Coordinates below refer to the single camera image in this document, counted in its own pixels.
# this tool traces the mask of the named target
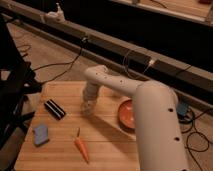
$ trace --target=black cable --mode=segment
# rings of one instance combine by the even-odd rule
[[[205,110],[204,112],[200,113],[198,116],[195,117],[195,120],[200,118],[201,116],[203,116],[204,114],[206,114],[207,112],[209,112],[211,110],[213,110],[213,108],[209,108],[209,109]]]
[[[174,77],[176,78],[178,75],[180,75],[180,74],[183,73],[183,72],[186,72],[186,71],[189,70],[191,67],[192,67],[192,65],[189,65],[189,66],[186,67],[185,69],[182,69],[182,70],[178,71],[178,72],[174,75]]]
[[[167,8],[166,5],[164,5],[163,3],[161,3],[161,2],[159,2],[159,1],[157,1],[157,0],[150,0],[150,1],[152,1],[152,2],[154,2],[154,3],[156,3],[156,4],[159,4],[159,5],[162,6],[163,8]]]
[[[83,50],[83,45],[80,47],[80,50],[79,50],[79,53],[77,54],[77,56],[70,62],[64,62],[64,63],[53,63],[53,64],[47,64],[47,65],[43,65],[41,67],[38,67],[36,69],[34,69],[33,71],[37,71],[39,69],[43,69],[43,68],[47,68],[47,67],[50,67],[50,66],[56,66],[56,65],[70,65],[65,71],[63,71],[62,73],[56,75],[55,77],[47,80],[47,81],[43,81],[41,82],[42,84],[46,83],[46,82],[49,82],[49,81],[53,81],[55,79],[57,79],[58,77],[64,75],[65,73],[67,73],[69,70],[72,69],[74,63],[76,62],[76,60],[80,57],[81,53],[82,53],[82,50]]]
[[[196,165],[199,167],[199,169],[201,171],[203,171],[203,168],[201,167],[201,165],[199,164],[199,162],[197,161],[197,159],[195,158],[195,156],[193,155],[192,152],[206,152],[209,147],[210,144],[213,145],[213,143],[207,138],[207,136],[205,134],[203,134],[202,132],[200,132],[197,128],[196,128],[196,120],[198,118],[200,118],[201,116],[203,116],[205,113],[207,113],[208,111],[213,110],[212,108],[207,109],[206,111],[202,112],[201,114],[199,114],[197,117],[195,116],[194,111],[189,108],[188,113],[187,113],[187,119],[182,119],[180,121],[181,124],[190,124],[190,128],[186,131],[183,131],[182,133],[188,133],[190,132],[192,129],[194,129],[195,131],[189,133],[189,135],[187,136],[186,139],[186,149],[188,150],[190,156],[192,157],[192,159],[194,160],[194,162],[196,163]],[[190,147],[190,138],[192,138],[194,135],[199,135],[205,142],[206,142],[206,147],[203,149],[195,149]]]

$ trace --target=wooden table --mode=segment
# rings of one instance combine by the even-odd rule
[[[81,113],[82,90],[85,82],[50,82],[45,85],[15,170],[60,171],[139,171],[134,133],[124,132],[117,121],[118,106],[127,100],[112,90],[101,88],[94,115]],[[55,100],[67,115],[60,121],[53,118],[43,103]],[[40,147],[33,144],[33,128],[40,123],[48,126],[50,141]],[[74,145],[78,128],[86,141],[90,164]]]
[[[167,7],[167,9],[181,12],[185,14],[191,14],[199,17],[206,17],[211,5],[201,4],[198,0],[155,0]],[[141,4],[152,5],[157,7],[162,7],[158,3],[150,0],[140,0]]]

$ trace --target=blue sponge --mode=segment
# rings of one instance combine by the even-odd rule
[[[40,146],[49,141],[48,127],[45,124],[39,124],[33,129],[34,132],[34,144]]]

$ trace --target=black chair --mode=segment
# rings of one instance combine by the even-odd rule
[[[9,71],[6,79],[0,79],[0,150],[16,128],[27,132],[24,122],[34,113],[22,114],[27,94],[41,91],[41,83],[35,80],[30,62],[23,60],[8,31],[0,11],[0,73]]]

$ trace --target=floor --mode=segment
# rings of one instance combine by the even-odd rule
[[[35,35],[17,25],[8,24],[9,30],[11,32],[12,37],[20,51],[25,51],[27,48],[30,49],[27,51],[28,56],[24,59],[29,60],[32,62],[32,68],[35,69],[37,67],[50,64],[50,63],[58,63],[58,62],[69,62],[76,57],[76,53],[65,49],[53,42],[45,40],[42,37]],[[73,65],[73,68],[69,70],[63,76],[57,78],[56,80],[65,80],[65,81],[72,81],[72,80],[85,80],[83,76],[83,71],[88,68],[89,66],[97,65],[96,62],[91,61],[83,56],[81,56],[76,63]],[[36,79],[38,81],[47,81],[51,78],[54,78],[56,75],[60,74],[61,72],[65,71],[68,66],[53,66],[44,68],[41,70],[36,71]],[[39,100],[40,94],[35,94],[30,96],[30,100],[25,105],[24,111],[32,111],[36,109],[36,104]],[[205,134],[210,141],[213,142],[213,118],[209,115],[204,115],[199,120],[196,121],[197,129]],[[181,129],[187,129],[186,126],[181,125]],[[187,135],[184,134],[184,141],[187,140]],[[206,141],[204,141],[202,136],[198,134],[192,134],[190,138],[190,147],[201,150],[207,146]],[[21,143],[24,140],[24,135],[20,130],[16,130],[13,134],[11,139],[8,143],[4,146],[4,149],[0,151],[0,170],[4,170],[7,165],[11,162],[14,156],[18,153]],[[204,171],[212,171],[213,164],[212,164],[212,156],[213,156],[213,146],[210,145],[209,149],[205,152],[192,152],[196,160],[202,167]],[[192,171],[199,171],[199,167],[192,159],[192,157],[188,154],[189,165]]]

